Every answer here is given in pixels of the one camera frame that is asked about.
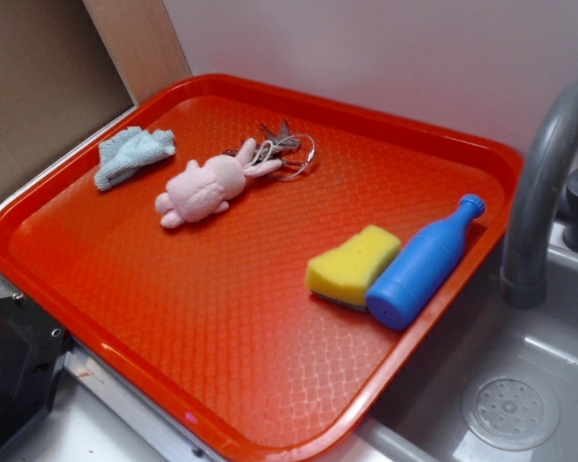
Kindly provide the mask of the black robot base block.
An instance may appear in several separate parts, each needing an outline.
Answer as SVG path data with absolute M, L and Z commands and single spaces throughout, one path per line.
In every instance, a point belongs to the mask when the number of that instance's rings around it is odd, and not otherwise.
M 0 298 L 0 456 L 53 407 L 69 336 L 30 298 Z

